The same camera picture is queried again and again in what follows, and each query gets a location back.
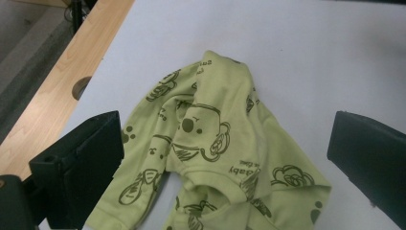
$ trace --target floor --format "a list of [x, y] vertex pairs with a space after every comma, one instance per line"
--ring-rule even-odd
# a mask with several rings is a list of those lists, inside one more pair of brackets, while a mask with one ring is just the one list
[[69, 18], [63, 8], [0, 0], [0, 143], [72, 39]]

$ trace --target white table surface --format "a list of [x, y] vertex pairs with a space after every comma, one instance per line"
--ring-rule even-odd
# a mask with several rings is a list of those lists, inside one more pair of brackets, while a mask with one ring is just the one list
[[[248, 64], [259, 98], [331, 182], [316, 229], [399, 229], [327, 160], [327, 147], [338, 110], [406, 132], [405, 7], [137, 0], [63, 134], [111, 110], [123, 124], [154, 84], [206, 50]], [[174, 175], [144, 229], [160, 229], [179, 185]]]

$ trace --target fabric fold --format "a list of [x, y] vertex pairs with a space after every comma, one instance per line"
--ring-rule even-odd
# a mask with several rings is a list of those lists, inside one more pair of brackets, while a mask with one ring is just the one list
[[328, 181], [259, 100], [248, 67], [212, 51], [159, 81], [123, 137], [122, 165], [86, 222], [95, 229], [141, 223], [164, 171], [184, 185], [163, 229], [312, 229], [326, 206]]

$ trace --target monkey face print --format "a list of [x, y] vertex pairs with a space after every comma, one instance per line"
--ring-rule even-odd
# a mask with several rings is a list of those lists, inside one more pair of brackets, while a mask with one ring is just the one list
[[230, 125], [221, 123], [220, 111], [206, 104], [193, 104], [179, 124], [172, 149], [181, 161], [189, 161], [200, 154], [214, 162], [230, 144]]

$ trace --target printed fabric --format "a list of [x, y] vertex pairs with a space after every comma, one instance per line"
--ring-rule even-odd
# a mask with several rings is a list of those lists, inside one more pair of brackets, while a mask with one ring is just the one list
[[183, 186], [163, 229], [313, 229], [328, 181], [259, 100], [248, 67], [212, 51], [164, 77], [123, 128], [124, 160], [86, 224], [136, 229], [165, 172]]

